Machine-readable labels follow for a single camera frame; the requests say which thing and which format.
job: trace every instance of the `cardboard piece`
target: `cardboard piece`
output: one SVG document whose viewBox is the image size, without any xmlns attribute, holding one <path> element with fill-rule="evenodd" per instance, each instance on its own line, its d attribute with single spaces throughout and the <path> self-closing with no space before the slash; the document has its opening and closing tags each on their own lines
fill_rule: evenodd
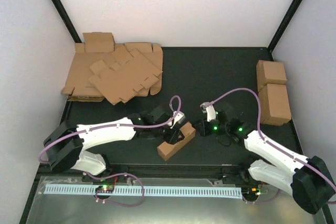
<svg viewBox="0 0 336 224">
<path fill-rule="evenodd" d="M 176 144 L 163 142 L 158 146 L 157 152 L 165 161 L 171 158 L 176 152 L 178 152 L 183 146 L 185 146 L 188 142 L 190 142 L 191 139 L 195 137 L 196 130 L 192 127 L 190 122 L 187 122 L 185 125 L 183 125 L 180 130 L 184 135 L 184 140 L 181 140 Z"/>
<path fill-rule="evenodd" d="M 121 47 L 122 44 L 116 44 L 116 47 Z M 150 43 L 147 42 L 132 42 L 124 44 L 128 51 L 137 49 L 141 52 L 150 62 L 156 65 L 159 69 L 162 70 L 163 67 L 163 51 L 159 44 L 154 43 L 153 47 Z M 142 97 L 147 96 L 150 91 L 151 95 L 159 93 L 162 87 L 162 75 L 159 76 L 159 81 L 155 83 L 150 90 L 143 89 L 136 96 Z"/>
<path fill-rule="evenodd" d="M 112 33 L 83 33 L 85 52 L 113 52 L 114 37 Z"/>
<path fill-rule="evenodd" d="M 110 66 L 102 60 L 92 64 L 90 69 L 95 75 L 89 78 L 89 82 L 112 104 L 128 102 L 141 89 L 149 89 L 159 80 L 162 70 L 137 49 L 128 53 L 121 46 L 112 55 L 115 62 Z"/>
<path fill-rule="evenodd" d="M 157 69 L 160 70 L 160 74 L 155 76 L 156 82 L 151 86 L 146 84 L 153 82 L 153 79 L 143 80 L 145 83 L 140 90 L 132 91 L 132 94 L 136 96 L 145 97 L 151 94 L 156 94 L 160 91 L 162 86 L 162 64 L 163 64 L 163 51 L 159 44 L 151 43 L 126 43 L 115 44 L 112 33 L 84 33 L 85 43 L 75 43 L 75 56 L 72 61 L 68 78 L 62 94 L 68 95 L 69 101 L 102 101 L 104 99 L 103 94 L 89 81 L 89 78 L 94 74 L 98 78 L 101 78 L 101 71 L 108 69 L 119 71 L 125 64 L 134 58 L 130 52 L 134 49 L 138 49 L 138 52 L 142 54 L 142 58 L 147 59 L 147 62 L 151 62 Z M 143 65 L 139 65 L 134 68 L 142 68 Z M 127 102 L 131 92 L 123 97 L 120 97 L 120 101 Z"/>
<path fill-rule="evenodd" d="M 257 63 L 257 85 L 260 91 L 266 84 L 285 84 L 284 63 L 260 60 Z"/>
<path fill-rule="evenodd" d="M 267 84 L 259 92 L 261 123 L 283 125 L 291 120 L 288 93 L 285 85 Z"/>
<path fill-rule="evenodd" d="M 62 94 L 69 101 L 102 101 L 104 96 L 92 85 L 88 78 L 92 76 L 90 66 L 96 61 L 114 62 L 111 53 L 75 53 Z"/>
<path fill-rule="evenodd" d="M 85 44 L 75 43 L 75 52 L 85 52 Z"/>
</svg>

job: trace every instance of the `black table surface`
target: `black table surface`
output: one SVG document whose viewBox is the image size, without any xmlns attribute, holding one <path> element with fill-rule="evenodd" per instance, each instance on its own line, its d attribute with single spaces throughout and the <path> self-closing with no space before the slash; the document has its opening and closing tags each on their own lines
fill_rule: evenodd
<svg viewBox="0 0 336 224">
<path fill-rule="evenodd" d="M 78 124 L 96 124 L 118 120 L 131 113 L 151 110 L 169 103 L 173 95 L 182 99 L 182 112 L 190 122 L 204 114 L 200 104 L 213 101 L 223 93 L 239 87 L 257 91 L 256 64 L 272 60 L 266 48 L 163 48 L 162 89 L 154 96 L 135 97 L 126 104 L 113 106 L 102 102 L 73 102 L 68 119 Z M 225 97 L 241 120 L 256 125 L 257 102 L 246 91 Z M 262 125 L 261 130 L 283 146 L 300 152 L 300 145 L 291 123 L 283 126 Z M 91 148 L 104 153 L 111 164 L 223 165 L 239 164 L 255 154 L 237 145 L 221 144 L 226 136 L 201 137 L 198 133 L 167 162 L 157 153 L 162 139 L 118 141 Z"/>
</svg>

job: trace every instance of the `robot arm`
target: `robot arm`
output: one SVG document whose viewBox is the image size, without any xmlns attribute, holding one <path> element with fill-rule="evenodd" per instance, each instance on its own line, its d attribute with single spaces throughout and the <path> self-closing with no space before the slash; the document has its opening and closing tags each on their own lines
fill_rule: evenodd
<svg viewBox="0 0 336 224">
<path fill-rule="evenodd" d="M 263 160 L 254 161 L 248 169 L 253 179 L 287 192 L 310 214 L 316 214 L 335 194 L 333 188 L 318 174 L 295 161 L 299 159 L 313 166 L 333 182 L 325 162 L 319 157 L 308 158 L 295 153 L 263 133 L 264 139 L 262 139 L 251 125 L 235 117 L 232 107 L 228 104 L 222 104 L 222 107 L 216 110 L 210 103 L 203 103 L 201 108 L 204 113 L 210 111 L 206 119 L 195 125 L 202 136 L 226 134 L 237 144 L 271 163 L 267 164 Z"/>
<path fill-rule="evenodd" d="M 117 121 L 82 125 L 64 122 L 44 141 L 44 146 L 57 141 L 59 138 L 74 133 L 66 139 L 49 148 L 46 153 L 50 168 L 53 172 L 64 172 L 77 169 L 92 175 L 101 174 L 109 167 L 104 155 L 93 154 L 88 149 L 115 141 L 129 141 L 136 138 L 161 137 L 169 144 L 175 144 L 184 139 L 180 128 L 184 125 L 185 116 L 182 112 L 174 112 L 176 117 L 172 122 L 162 127 L 151 125 L 166 122 L 172 115 L 161 106 L 151 112 L 131 114 Z"/>
</svg>

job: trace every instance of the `white cable tray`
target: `white cable tray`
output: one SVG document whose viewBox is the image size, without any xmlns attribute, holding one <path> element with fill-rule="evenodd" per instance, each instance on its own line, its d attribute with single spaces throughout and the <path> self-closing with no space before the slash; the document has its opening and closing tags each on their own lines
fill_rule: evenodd
<svg viewBox="0 0 336 224">
<path fill-rule="evenodd" d="M 44 194 L 95 195 L 98 185 L 46 185 Z M 241 188 L 236 187 L 182 187 L 145 186 L 145 196 L 155 197 L 210 197 L 242 199 Z M 115 186 L 112 193 L 98 195 L 141 196 L 141 186 Z"/>
</svg>

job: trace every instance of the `stainless steel floor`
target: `stainless steel floor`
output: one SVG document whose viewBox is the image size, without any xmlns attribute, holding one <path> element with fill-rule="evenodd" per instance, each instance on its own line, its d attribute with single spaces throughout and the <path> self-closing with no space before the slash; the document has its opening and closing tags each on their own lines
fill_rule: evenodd
<svg viewBox="0 0 336 224">
<path fill-rule="evenodd" d="M 270 191 L 268 194 L 262 195 L 264 199 L 271 197 L 276 192 L 275 189 Z M 242 200 L 237 199 L 148 197 L 142 205 L 135 208 L 126 208 L 102 204 L 101 202 L 96 203 L 93 196 L 43 195 L 38 194 L 38 192 L 27 223 L 325 223 L 321 212 L 315 216 L 306 213 L 286 193 L 282 193 L 275 201 L 265 205 L 245 204 Z M 139 200 L 139 197 L 114 197 L 114 199 L 132 203 Z"/>
</svg>

